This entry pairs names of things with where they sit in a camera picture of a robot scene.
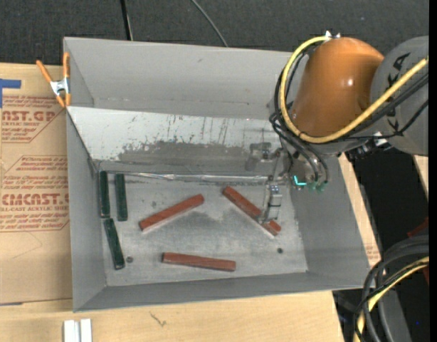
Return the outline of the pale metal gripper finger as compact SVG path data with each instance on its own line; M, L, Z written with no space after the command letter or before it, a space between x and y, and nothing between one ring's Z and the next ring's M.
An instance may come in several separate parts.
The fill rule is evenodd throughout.
M283 195L278 185L271 185L269 187L271 191L270 206L268 209L268 219L277 219L282 203Z
M268 221L268 209L270 206L270 196L271 191L269 190L269 186L265 187L264 196L263 196L263 206L261 208L261 214L258 216L258 223L263 224Z

